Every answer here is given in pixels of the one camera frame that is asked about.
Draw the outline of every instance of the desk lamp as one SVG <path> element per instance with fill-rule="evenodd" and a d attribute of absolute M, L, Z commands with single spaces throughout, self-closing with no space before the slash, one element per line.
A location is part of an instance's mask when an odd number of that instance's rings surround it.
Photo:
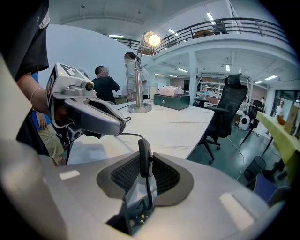
<path fill-rule="evenodd" d="M 143 102 L 142 87 L 140 82 L 140 72 L 141 72 L 141 61 L 144 48 L 147 44 L 151 46 L 158 46 L 160 43 L 160 37 L 154 32 L 145 32 L 141 40 L 140 46 L 137 50 L 135 57 L 135 75 L 136 75 L 136 104 L 132 104 L 128 107 L 130 113 L 147 113 L 152 110 L 152 105 Z M 138 54 L 140 56 L 140 64 L 138 64 Z"/>

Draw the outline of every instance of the box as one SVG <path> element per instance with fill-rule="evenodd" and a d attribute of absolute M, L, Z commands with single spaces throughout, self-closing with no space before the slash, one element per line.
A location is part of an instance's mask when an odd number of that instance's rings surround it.
<path fill-rule="evenodd" d="M 163 107 L 181 110 L 183 108 L 189 107 L 189 100 L 189 95 L 183 95 L 181 97 L 169 97 L 155 94 L 153 98 L 153 103 Z"/>
<path fill-rule="evenodd" d="M 297 114 L 298 114 L 298 108 L 292 105 L 284 128 L 284 130 L 290 135 L 293 135 L 293 133 L 296 130 L 295 124 L 296 124 Z"/>

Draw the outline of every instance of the ceiling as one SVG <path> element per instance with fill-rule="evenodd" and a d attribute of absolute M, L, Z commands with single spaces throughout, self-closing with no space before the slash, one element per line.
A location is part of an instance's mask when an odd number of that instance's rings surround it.
<path fill-rule="evenodd" d="M 50 0 L 49 13 L 52 24 L 139 39 L 195 5 L 211 2 L 216 0 Z"/>
<path fill-rule="evenodd" d="M 198 70 L 204 74 L 242 73 L 244 78 L 250 77 L 254 82 L 262 81 L 262 84 L 273 84 L 298 79 L 300 81 L 300 69 L 291 63 L 276 59 L 262 52 L 236 49 L 210 49 L 195 52 Z M 230 72 L 226 71 L 226 64 L 230 64 Z M 189 71 L 189 55 L 182 54 L 172 57 L 165 62 L 153 67 L 155 73 L 186 77 L 189 73 L 178 71 L 183 68 Z M 277 78 L 266 81 L 267 77 L 276 75 Z"/>

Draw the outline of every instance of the green box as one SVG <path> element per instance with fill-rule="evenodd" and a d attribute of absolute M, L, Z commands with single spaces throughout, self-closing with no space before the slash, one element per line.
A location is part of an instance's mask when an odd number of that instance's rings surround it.
<path fill-rule="evenodd" d="M 169 97 L 155 94 L 153 98 L 153 103 L 163 107 L 181 110 L 183 108 L 189 107 L 189 100 L 189 95 L 183 95 L 181 97 Z"/>

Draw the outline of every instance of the hand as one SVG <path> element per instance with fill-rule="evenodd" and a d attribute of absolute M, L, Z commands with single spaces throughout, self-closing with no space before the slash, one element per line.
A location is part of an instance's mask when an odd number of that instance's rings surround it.
<path fill-rule="evenodd" d="M 128 99 L 128 102 L 132 102 L 133 101 L 133 96 L 132 96 L 131 93 L 127 95 L 127 99 Z"/>
<path fill-rule="evenodd" d="M 43 113 L 37 112 L 37 122 L 38 122 L 38 127 L 41 128 L 42 130 L 48 128 L 47 121 Z"/>

